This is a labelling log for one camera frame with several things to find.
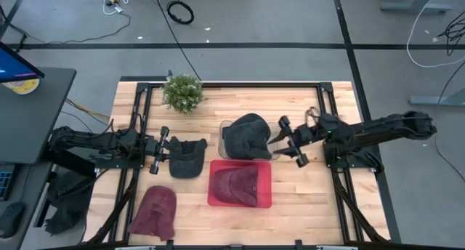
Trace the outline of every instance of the keyboard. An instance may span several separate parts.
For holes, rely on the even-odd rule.
[[[0,201],[8,201],[19,170],[20,166],[15,164],[0,164]]]

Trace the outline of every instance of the cloth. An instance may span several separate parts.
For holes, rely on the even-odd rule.
[[[214,174],[213,194],[225,203],[257,207],[257,166],[219,170]]]
[[[174,216],[176,215],[176,194],[160,185],[145,192],[139,210],[128,231],[138,235],[158,236],[162,241],[174,237]]]
[[[94,178],[69,171],[50,183],[46,197],[57,211],[46,220],[45,231],[56,235],[77,224],[89,208],[93,181]]]
[[[231,159],[272,158],[267,147],[271,130],[261,116],[255,113],[246,114],[231,126],[223,128],[222,132],[226,154]]]
[[[180,142],[176,137],[169,141],[169,173],[176,178],[194,178],[201,174],[205,158],[206,140]]]

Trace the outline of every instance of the knit hat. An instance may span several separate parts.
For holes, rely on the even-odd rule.
[[[222,133],[226,154],[231,159],[271,159],[267,147],[271,131],[261,116],[255,113],[246,114],[231,126],[223,128]]]
[[[257,207],[258,167],[223,169],[213,177],[213,194],[224,203]]]
[[[176,178],[194,178],[201,174],[205,158],[206,140],[180,142],[176,137],[169,141],[169,173]]]
[[[160,240],[166,241],[174,237],[175,214],[176,195],[173,190],[159,185],[152,186],[145,192],[128,231],[138,235],[159,236]]]

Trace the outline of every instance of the computer mouse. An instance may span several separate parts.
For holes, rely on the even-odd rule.
[[[0,216],[0,238],[10,238],[15,235],[23,218],[25,204],[11,203]]]

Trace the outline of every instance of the floor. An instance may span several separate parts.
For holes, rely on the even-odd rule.
[[[126,24],[119,15],[102,13],[102,0],[1,0],[7,12],[13,11],[13,23],[42,41],[65,41],[100,36]],[[171,0],[161,0],[162,6]],[[310,80],[357,81],[352,72],[344,38],[333,0],[182,0],[195,12],[191,25],[171,22],[181,43],[202,43],[186,49],[203,80]],[[387,45],[405,44],[416,15],[381,12],[388,1],[341,0],[347,29],[354,44],[372,118],[422,110],[434,118],[438,128],[437,143],[445,157],[459,170],[465,170],[465,119],[461,108],[413,107],[411,95],[439,95],[458,65],[420,68],[407,52],[388,49]],[[433,0],[451,4],[445,15],[421,16],[413,33],[412,44],[444,44],[434,37],[458,14],[465,0]],[[182,53],[174,48],[174,39],[158,6],[151,0],[129,0],[124,12],[131,15],[131,25],[115,36],[69,49],[41,46],[34,39],[26,41],[29,50],[20,54],[36,66],[75,68],[78,75],[69,98],[100,113],[110,114],[116,85],[121,76],[160,76],[171,69],[192,73]],[[182,10],[178,17],[187,19]],[[15,44],[20,35],[7,29],[1,40]],[[230,48],[208,48],[207,43],[244,43]],[[251,45],[247,43],[269,43]],[[319,49],[324,44],[326,49]],[[450,62],[465,55],[456,51],[447,57],[445,50],[413,50],[421,64]],[[458,73],[446,94],[465,84],[464,71]],[[92,130],[105,127],[87,115],[65,106]],[[76,119],[62,115],[57,126],[68,125],[84,130]],[[437,154],[433,139],[396,140],[380,145],[386,167],[392,203],[403,243],[435,246],[465,246],[465,183]],[[52,238],[42,228],[32,227],[23,249],[66,246],[78,243],[84,224]]]

